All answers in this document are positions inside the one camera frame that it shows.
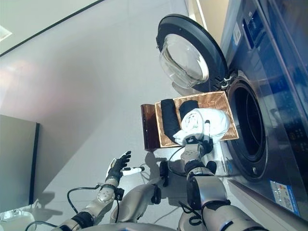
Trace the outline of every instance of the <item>washing machine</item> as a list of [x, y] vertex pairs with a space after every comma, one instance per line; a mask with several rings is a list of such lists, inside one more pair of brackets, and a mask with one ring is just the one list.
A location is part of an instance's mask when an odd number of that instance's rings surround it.
[[230, 177], [308, 220], [308, 3], [230, 1], [221, 48], [195, 21], [163, 18], [156, 37], [182, 88], [225, 90], [239, 139], [222, 144]]

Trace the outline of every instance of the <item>black glove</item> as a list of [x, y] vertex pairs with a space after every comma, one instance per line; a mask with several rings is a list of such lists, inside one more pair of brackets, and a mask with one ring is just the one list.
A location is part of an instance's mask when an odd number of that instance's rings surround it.
[[115, 161], [115, 164], [113, 165], [113, 167], [109, 169], [108, 176], [106, 179], [114, 178], [118, 182], [120, 182], [120, 178], [123, 176], [121, 170], [122, 168], [127, 166], [127, 162], [129, 162], [129, 159], [131, 157], [130, 154], [131, 154], [131, 151], [128, 151], [123, 156], [121, 156], [121, 158]]

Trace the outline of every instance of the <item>black cloth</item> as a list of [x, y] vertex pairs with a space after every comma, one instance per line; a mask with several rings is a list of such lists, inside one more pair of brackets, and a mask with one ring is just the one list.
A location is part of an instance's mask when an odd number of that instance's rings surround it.
[[199, 108], [197, 100], [188, 100], [181, 104], [179, 111], [181, 120], [183, 120], [184, 116], [189, 113], [192, 109]]
[[177, 117], [174, 101], [173, 99], [166, 99], [162, 100], [160, 103], [162, 108], [164, 133], [166, 136], [169, 137], [169, 139], [175, 142], [173, 135], [180, 131], [181, 128]]

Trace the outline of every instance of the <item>ceiling light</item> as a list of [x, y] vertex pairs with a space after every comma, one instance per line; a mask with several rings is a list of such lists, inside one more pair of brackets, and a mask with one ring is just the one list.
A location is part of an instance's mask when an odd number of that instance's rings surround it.
[[6, 39], [8, 36], [12, 34], [11, 31], [5, 29], [3, 26], [0, 25], [0, 42]]

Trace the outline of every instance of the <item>black cable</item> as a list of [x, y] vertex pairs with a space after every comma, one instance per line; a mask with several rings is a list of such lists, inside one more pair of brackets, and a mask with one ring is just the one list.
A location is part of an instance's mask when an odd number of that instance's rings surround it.
[[30, 228], [30, 226], [33, 225], [33, 224], [49, 225], [49, 226], [52, 226], [52, 227], [54, 227], [54, 228], [57, 227], [56, 225], [50, 224], [50, 223], [48, 223], [48, 222], [36, 220], [36, 221], [33, 221], [33, 222], [31, 222], [30, 224], [28, 224], [27, 227], [25, 228], [25, 231], [28, 231], [28, 229]]
[[81, 189], [87, 189], [87, 190], [95, 190], [95, 189], [98, 189], [99, 188], [99, 185], [96, 185], [95, 187], [79, 187], [79, 188], [74, 188], [74, 189], [71, 189], [67, 192], [67, 201], [68, 203], [71, 205], [72, 209], [76, 212], [76, 214], [78, 213], [78, 210], [75, 208], [75, 206], [73, 205], [71, 199], [69, 198], [69, 194], [73, 191], [77, 191], [77, 190], [81, 190]]
[[178, 150], [176, 150], [175, 153], [172, 154], [172, 156], [169, 158], [168, 163], [167, 163], [170, 172], [172, 172], [172, 173], [174, 173], [174, 174], [176, 174], [176, 175], [178, 175], [178, 176], [180, 176], [180, 177], [186, 177], [186, 174], [185, 174], [184, 172], [177, 172], [176, 170], [174, 170], [173, 168], [170, 167], [170, 164], [169, 164], [169, 163], [170, 163], [172, 157], [173, 157], [179, 150], [181, 150], [181, 149], [184, 148], [184, 147], [181, 147], [181, 148], [179, 148]]
[[195, 216], [192, 216], [192, 217], [189, 218], [189, 224], [190, 225], [197, 226], [197, 225], [200, 225], [203, 222], [203, 218], [200, 216], [199, 213], [197, 213], [196, 211], [194, 211], [192, 208], [188, 207], [187, 205], [185, 205], [181, 201], [178, 201], [178, 203], [181, 205], [184, 213], [187, 213], [187, 214], [194, 213], [195, 214]]
[[119, 210], [120, 210], [120, 205], [119, 205], [119, 200], [116, 200], [117, 203], [117, 211], [116, 211], [116, 218], [115, 218], [115, 223], [117, 223], [117, 219], [119, 218]]

